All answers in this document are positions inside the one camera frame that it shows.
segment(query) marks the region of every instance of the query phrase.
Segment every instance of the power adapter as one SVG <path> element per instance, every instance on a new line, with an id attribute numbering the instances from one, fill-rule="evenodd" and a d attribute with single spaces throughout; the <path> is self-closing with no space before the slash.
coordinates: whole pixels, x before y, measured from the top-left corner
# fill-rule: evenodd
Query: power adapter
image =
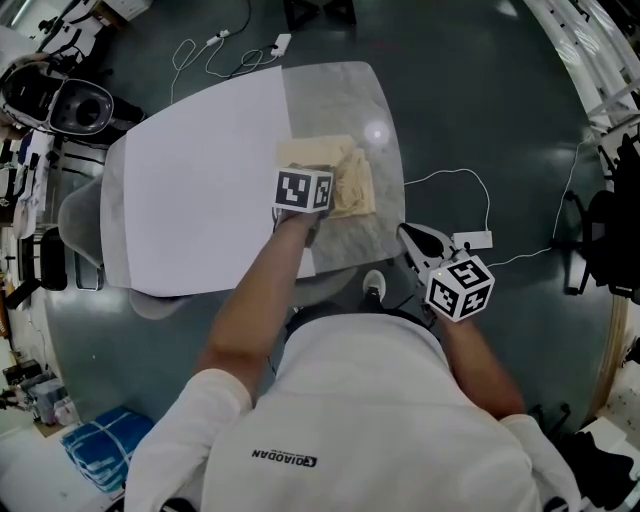
<path id="1" fill-rule="evenodd" d="M 491 249 L 493 247 L 493 236 L 491 231 L 454 233 L 453 243 L 458 249 Z"/>
<path id="2" fill-rule="evenodd" d="M 291 34 L 280 34 L 275 42 L 275 48 L 271 50 L 271 55 L 274 57 L 282 57 L 287 51 L 289 42 L 291 41 Z"/>

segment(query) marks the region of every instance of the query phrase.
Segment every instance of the plug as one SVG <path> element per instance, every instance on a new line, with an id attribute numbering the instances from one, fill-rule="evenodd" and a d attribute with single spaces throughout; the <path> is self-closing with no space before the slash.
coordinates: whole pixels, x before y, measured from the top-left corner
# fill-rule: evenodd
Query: plug
<path id="1" fill-rule="evenodd" d="M 229 31 L 228 30 L 221 30 L 215 36 L 213 36 L 211 39 L 209 39 L 207 41 L 207 46 L 212 46 L 212 45 L 216 44 L 218 41 L 220 41 L 221 39 L 224 39 L 228 35 L 229 35 Z"/>
<path id="2" fill-rule="evenodd" d="M 291 41 L 291 34 L 280 34 L 278 39 L 276 39 L 275 48 L 271 50 L 271 55 L 274 57 L 282 57 L 287 51 L 289 41 Z"/>

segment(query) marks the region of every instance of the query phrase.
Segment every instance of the white paper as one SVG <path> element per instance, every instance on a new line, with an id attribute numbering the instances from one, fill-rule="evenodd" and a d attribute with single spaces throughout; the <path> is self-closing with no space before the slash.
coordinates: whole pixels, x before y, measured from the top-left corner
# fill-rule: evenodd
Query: white paper
<path id="1" fill-rule="evenodd" d="M 273 230 L 276 148 L 290 138 L 279 67 L 210 87 L 131 130 L 131 287 L 160 297 L 234 288 Z M 315 275 L 308 256 L 299 277 Z"/>

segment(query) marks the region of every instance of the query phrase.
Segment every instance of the white cable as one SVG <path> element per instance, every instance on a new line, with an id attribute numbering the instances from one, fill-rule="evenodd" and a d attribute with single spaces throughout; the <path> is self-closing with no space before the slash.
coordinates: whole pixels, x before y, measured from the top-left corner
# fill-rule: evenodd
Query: white cable
<path id="1" fill-rule="evenodd" d="M 578 144 L 576 146 L 576 151 L 575 154 L 573 155 L 573 163 L 571 164 L 571 169 L 569 169 L 569 178 L 567 179 L 567 184 L 564 187 L 564 190 L 562 191 L 562 196 L 560 196 L 560 205 L 558 206 L 558 211 L 556 213 L 556 220 L 553 224 L 553 233 L 551 235 L 551 238 L 555 238 L 556 236 L 556 231 L 558 229 L 558 221 L 560 220 L 560 212 L 562 211 L 562 205 L 564 203 L 564 196 L 567 193 L 567 190 L 569 190 L 569 184 L 571 183 L 571 178 L 573 177 L 573 171 L 576 168 L 576 164 L 578 163 L 578 153 L 580 152 L 580 146 L 582 146 L 583 144 L 586 144 L 587 142 L 589 142 L 592 138 L 594 137 L 594 134 L 589 135 L 586 139 L 584 139 L 580 144 Z M 445 173 L 445 174 L 452 174 L 452 173 L 456 173 L 456 172 L 470 172 L 471 174 L 473 174 L 477 180 L 480 182 L 480 185 L 482 185 L 482 188 L 484 189 L 484 193 L 487 196 L 487 213 L 484 217 L 484 228 L 486 231 L 489 231 L 489 210 L 491 208 L 491 199 L 489 198 L 489 191 L 487 190 L 487 187 L 485 187 L 484 183 L 482 182 L 482 180 L 480 179 L 480 176 L 478 176 L 474 171 L 472 171 L 471 169 L 455 169 L 452 171 L 449 170 L 441 170 L 441 171 L 436 171 L 433 174 L 429 174 L 429 176 L 426 176 L 425 178 L 420 178 L 419 180 L 413 180 L 413 181 L 408 181 L 404 184 L 404 186 L 406 187 L 407 185 L 414 185 L 416 183 L 422 183 L 423 181 L 427 181 L 429 178 L 433 178 L 436 174 L 440 174 L 440 173 Z M 500 265 L 507 265 L 508 263 L 511 263 L 512 261 L 518 260 L 520 258 L 533 258 L 534 256 L 537 256 L 538 254 L 542 254 L 543 252 L 547 252 L 550 251 L 552 248 L 551 247 L 547 247 L 545 249 L 540 249 L 537 252 L 531 253 L 531 254 L 518 254 L 517 256 L 514 256 L 511 259 L 508 259 L 507 261 L 499 261 L 496 263 L 491 263 L 489 265 L 487 265 L 487 267 L 497 267 Z"/>
<path id="2" fill-rule="evenodd" d="M 454 170 L 451 170 L 451 171 L 447 170 L 447 169 L 443 169 L 441 171 L 436 171 L 436 172 L 434 172 L 432 174 L 429 174 L 429 176 L 427 176 L 425 178 L 420 178 L 419 180 L 407 181 L 404 184 L 404 186 L 406 187 L 407 185 L 415 185 L 416 183 L 422 183 L 423 181 L 427 181 L 428 179 L 433 178 L 436 174 L 440 174 L 440 173 L 454 174 L 456 172 L 470 172 L 480 182 L 480 185 L 482 185 L 482 188 L 484 189 L 484 195 L 487 196 L 487 213 L 484 216 L 484 229 L 485 229 L 485 231 L 489 231 L 489 210 L 491 209 L 491 199 L 489 198 L 489 191 L 487 190 L 487 187 L 485 187 L 484 183 L 480 179 L 480 176 L 478 176 L 475 173 L 475 171 L 472 171 L 471 169 L 454 169 Z"/>
<path id="3" fill-rule="evenodd" d="M 538 252 L 532 252 L 531 254 L 518 254 L 517 256 L 514 256 L 513 258 L 511 258 L 510 260 L 507 261 L 499 261 L 497 263 L 490 263 L 489 265 L 487 265 L 487 267 L 498 267 L 500 265 L 506 265 L 507 263 L 511 263 L 512 261 L 516 261 L 519 260 L 520 258 L 533 258 L 534 256 L 537 256 L 538 254 L 542 254 L 543 252 L 547 252 L 550 251 L 551 247 L 547 247 L 546 249 L 540 249 Z"/>
<path id="4" fill-rule="evenodd" d="M 187 43 L 191 43 L 193 45 L 193 47 L 191 48 L 191 51 L 186 56 L 186 58 L 182 61 L 182 64 L 176 64 L 176 56 L 178 55 L 180 50 L 182 50 L 182 47 Z M 220 46 L 218 46 L 218 48 L 216 49 L 216 51 L 214 52 L 213 55 L 218 53 L 218 50 L 220 50 L 220 48 L 222 48 L 223 44 L 224 44 L 224 39 L 221 40 Z M 173 105 L 173 88 L 175 87 L 176 82 L 178 81 L 178 77 L 180 76 L 180 73 L 182 71 L 184 71 L 185 69 L 187 69 L 189 66 L 191 66 L 191 64 L 193 64 L 198 59 L 198 57 L 200 57 L 200 55 L 202 55 L 202 53 L 207 48 L 209 48 L 209 45 L 205 44 L 200 49 L 200 51 L 197 53 L 197 55 L 193 59 L 189 60 L 191 58 L 191 56 L 193 55 L 193 52 L 196 51 L 196 48 L 197 48 L 197 45 L 196 45 L 196 42 L 193 39 L 185 39 L 184 41 L 182 41 L 182 43 L 180 43 L 180 46 L 178 46 L 178 49 L 175 51 L 175 53 L 173 54 L 173 57 L 171 58 L 171 62 L 173 63 L 173 68 L 176 70 L 176 76 L 173 79 L 173 82 L 171 82 L 171 105 Z"/>
<path id="5" fill-rule="evenodd" d="M 252 54 L 250 58 L 253 58 L 254 55 L 256 54 L 260 54 L 260 57 L 258 57 L 258 60 L 254 63 L 249 63 L 247 64 L 245 62 L 245 57 L 249 54 Z M 209 63 L 211 62 L 211 59 L 213 58 L 213 56 L 215 55 L 215 53 L 211 56 L 211 58 L 207 61 L 207 65 L 205 66 L 204 70 L 209 73 L 210 75 L 213 76 L 217 76 L 218 78 L 230 78 L 231 75 L 221 75 L 220 73 L 216 73 L 215 71 L 210 71 L 209 70 Z M 236 73 L 233 73 L 233 76 L 239 76 L 239 75 L 246 75 L 247 73 L 251 73 L 252 71 L 254 71 L 258 66 L 266 66 L 267 64 L 271 64 L 273 61 L 275 61 L 278 57 L 275 56 L 273 57 L 273 59 L 262 62 L 262 57 L 264 57 L 264 51 L 263 50 L 249 50 L 248 52 L 246 52 L 242 58 L 240 59 L 240 64 L 243 67 L 247 67 L 247 68 L 251 68 L 247 71 L 238 71 Z"/>
<path id="6" fill-rule="evenodd" d="M 560 205 L 558 206 L 558 211 L 556 213 L 556 221 L 553 224 L 553 233 L 551 234 L 551 238 L 556 237 L 556 230 L 558 229 L 558 221 L 560 220 L 560 212 L 562 211 L 562 205 L 564 204 L 564 196 L 569 190 L 569 184 L 571 183 L 571 178 L 573 177 L 573 170 L 576 168 L 576 164 L 578 163 L 578 153 L 580 153 L 580 146 L 589 142 L 593 138 L 593 134 L 589 135 L 586 139 L 584 139 L 580 144 L 576 146 L 576 152 L 573 155 L 573 163 L 571 164 L 571 169 L 569 169 L 569 178 L 567 179 L 567 184 L 564 186 L 564 190 L 562 191 L 562 195 L 560 196 Z M 487 267 L 498 267 L 500 265 L 506 265 L 520 258 L 532 258 L 533 256 L 537 256 L 538 254 L 542 254 L 543 252 L 550 251 L 552 248 L 547 247 L 546 249 L 541 249 L 538 252 L 534 252 L 532 254 L 519 254 L 518 256 L 514 256 L 513 258 L 507 261 L 499 261 L 496 263 L 491 263 L 487 265 Z"/>

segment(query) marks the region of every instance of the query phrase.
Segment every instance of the electronics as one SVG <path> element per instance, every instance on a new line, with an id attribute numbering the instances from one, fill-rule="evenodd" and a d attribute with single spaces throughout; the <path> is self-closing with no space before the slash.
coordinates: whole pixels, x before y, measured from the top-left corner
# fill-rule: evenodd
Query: electronics
<path id="1" fill-rule="evenodd" d="M 493 247 L 493 236 L 491 231 L 468 231 L 464 233 L 454 233 L 453 243 L 458 249 L 491 249 Z"/>
<path id="2" fill-rule="evenodd" d="M 333 173 L 312 169 L 278 169 L 273 205 L 294 212 L 320 212 L 329 209 Z"/>
<path id="3" fill-rule="evenodd" d="M 282 57 L 287 51 L 289 42 L 291 41 L 291 34 L 280 34 L 275 42 L 275 48 L 271 50 L 271 55 L 274 57 Z"/>

